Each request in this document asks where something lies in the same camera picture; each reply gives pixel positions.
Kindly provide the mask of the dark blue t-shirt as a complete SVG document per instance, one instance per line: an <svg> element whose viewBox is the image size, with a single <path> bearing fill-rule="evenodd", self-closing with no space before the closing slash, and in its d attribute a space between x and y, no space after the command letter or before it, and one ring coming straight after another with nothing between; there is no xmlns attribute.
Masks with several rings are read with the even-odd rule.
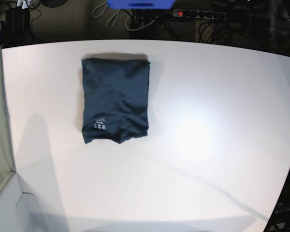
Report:
<svg viewBox="0 0 290 232"><path fill-rule="evenodd" d="M149 71L147 60L82 60L86 144L96 139L120 144L147 136Z"/></svg>

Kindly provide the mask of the blue box overhead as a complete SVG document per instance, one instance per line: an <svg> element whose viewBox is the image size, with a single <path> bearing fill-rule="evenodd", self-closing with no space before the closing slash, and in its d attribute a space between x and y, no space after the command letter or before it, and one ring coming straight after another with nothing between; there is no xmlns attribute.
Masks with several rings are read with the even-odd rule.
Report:
<svg viewBox="0 0 290 232"><path fill-rule="evenodd" d="M170 9L175 0L108 0L113 9Z"/></svg>

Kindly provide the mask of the black power strip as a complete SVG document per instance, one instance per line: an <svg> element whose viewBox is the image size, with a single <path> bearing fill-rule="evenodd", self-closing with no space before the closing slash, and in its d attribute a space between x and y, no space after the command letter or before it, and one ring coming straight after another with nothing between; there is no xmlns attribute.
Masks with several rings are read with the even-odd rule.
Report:
<svg viewBox="0 0 290 232"><path fill-rule="evenodd" d="M174 9L172 11L172 14L174 17L177 18L205 19L218 21L226 21L227 19L227 15L225 13L203 10Z"/></svg>

